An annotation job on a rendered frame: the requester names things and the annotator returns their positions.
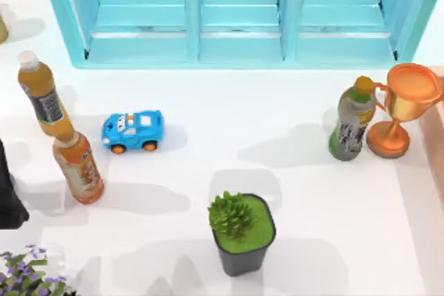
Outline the orange bottle with orange label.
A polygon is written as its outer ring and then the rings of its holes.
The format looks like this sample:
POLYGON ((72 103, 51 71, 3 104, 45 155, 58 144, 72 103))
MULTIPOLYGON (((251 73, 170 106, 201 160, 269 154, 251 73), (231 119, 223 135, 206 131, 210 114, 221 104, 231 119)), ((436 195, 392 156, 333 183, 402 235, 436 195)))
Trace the orange bottle with orange label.
POLYGON ((103 195, 105 184, 85 135, 73 131, 57 136, 53 141, 53 156, 78 202, 91 204, 103 195))

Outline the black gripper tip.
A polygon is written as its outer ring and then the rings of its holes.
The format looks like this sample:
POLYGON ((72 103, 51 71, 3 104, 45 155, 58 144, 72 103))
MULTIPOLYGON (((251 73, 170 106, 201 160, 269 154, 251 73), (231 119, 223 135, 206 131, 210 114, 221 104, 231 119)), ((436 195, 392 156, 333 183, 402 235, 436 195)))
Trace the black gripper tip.
POLYGON ((28 220, 29 213, 15 192, 0 140, 0 229, 18 229, 28 220))

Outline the salmon-coloured box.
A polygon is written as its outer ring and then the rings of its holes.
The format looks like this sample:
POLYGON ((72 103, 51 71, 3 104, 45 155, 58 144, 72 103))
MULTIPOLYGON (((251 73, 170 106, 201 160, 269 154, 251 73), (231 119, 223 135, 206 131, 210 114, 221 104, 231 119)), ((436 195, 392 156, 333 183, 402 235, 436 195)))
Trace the salmon-coloured box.
POLYGON ((444 200, 444 101, 426 111, 419 124, 434 181, 444 200))

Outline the green plant in black pot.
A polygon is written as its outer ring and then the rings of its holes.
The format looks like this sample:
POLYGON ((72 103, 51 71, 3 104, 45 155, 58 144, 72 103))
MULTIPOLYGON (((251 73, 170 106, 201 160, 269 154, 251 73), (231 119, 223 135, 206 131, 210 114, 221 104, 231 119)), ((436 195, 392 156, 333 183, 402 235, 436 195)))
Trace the green plant in black pot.
POLYGON ((260 270, 277 234, 268 203, 254 193, 224 191, 207 212, 224 273, 238 277, 260 270))

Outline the light blue rack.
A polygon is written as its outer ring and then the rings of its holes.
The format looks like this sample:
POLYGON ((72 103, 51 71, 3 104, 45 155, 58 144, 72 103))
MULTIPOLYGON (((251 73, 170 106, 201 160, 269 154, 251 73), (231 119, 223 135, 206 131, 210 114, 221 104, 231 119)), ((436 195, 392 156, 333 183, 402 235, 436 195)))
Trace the light blue rack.
POLYGON ((84 69, 371 69, 410 62, 437 0, 50 0, 84 69))

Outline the copper trophy cup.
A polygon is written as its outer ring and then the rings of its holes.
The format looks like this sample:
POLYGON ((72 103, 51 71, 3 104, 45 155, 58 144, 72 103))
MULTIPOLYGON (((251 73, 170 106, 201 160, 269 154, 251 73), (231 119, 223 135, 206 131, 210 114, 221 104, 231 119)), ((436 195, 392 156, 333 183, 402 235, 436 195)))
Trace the copper trophy cup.
POLYGON ((380 121, 370 127, 366 141, 374 154, 386 159, 403 156, 409 149, 410 136, 401 126, 420 118, 441 100, 444 82, 431 69, 416 63, 402 63, 389 70, 386 84, 376 82, 373 89, 385 93, 377 106, 390 121, 380 121))

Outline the green bottle with yellow cap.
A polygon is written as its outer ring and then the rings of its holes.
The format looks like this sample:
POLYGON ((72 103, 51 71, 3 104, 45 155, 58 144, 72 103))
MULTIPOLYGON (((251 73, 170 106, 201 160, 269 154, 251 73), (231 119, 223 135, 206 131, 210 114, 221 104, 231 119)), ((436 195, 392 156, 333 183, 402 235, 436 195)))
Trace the green bottle with yellow cap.
POLYGON ((329 139, 329 152, 333 157, 343 162, 357 157, 375 110, 374 82, 367 76, 360 76, 339 99, 338 119, 329 139))

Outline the amber bottle with white cap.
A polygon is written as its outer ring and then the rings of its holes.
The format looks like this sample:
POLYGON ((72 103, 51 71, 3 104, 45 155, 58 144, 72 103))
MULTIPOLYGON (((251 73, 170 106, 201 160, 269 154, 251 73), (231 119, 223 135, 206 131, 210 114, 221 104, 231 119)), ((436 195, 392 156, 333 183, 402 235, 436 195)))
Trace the amber bottle with white cap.
POLYGON ((72 140, 75 130, 57 93, 52 70, 32 51, 22 51, 18 61, 19 85, 28 96, 42 131, 62 142, 72 140))

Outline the purple flower plant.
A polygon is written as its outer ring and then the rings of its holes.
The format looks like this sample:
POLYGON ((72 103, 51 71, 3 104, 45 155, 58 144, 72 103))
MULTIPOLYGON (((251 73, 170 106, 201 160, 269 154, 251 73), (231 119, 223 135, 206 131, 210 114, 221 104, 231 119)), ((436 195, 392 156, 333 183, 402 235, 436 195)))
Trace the purple flower plant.
POLYGON ((20 254, 0 253, 0 296, 80 296, 64 276, 52 277, 47 250, 36 244, 26 245, 20 254))

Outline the blue toy car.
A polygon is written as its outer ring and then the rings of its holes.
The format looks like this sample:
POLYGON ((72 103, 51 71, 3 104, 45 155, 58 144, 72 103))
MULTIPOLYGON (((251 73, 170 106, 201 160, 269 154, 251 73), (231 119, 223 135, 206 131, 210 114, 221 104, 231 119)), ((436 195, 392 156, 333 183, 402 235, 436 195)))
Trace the blue toy car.
POLYGON ((111 114, 103 123, 101 142, 114 154, 127 150, 154 151, 164 136, 164 117, 159 110, 111 114))

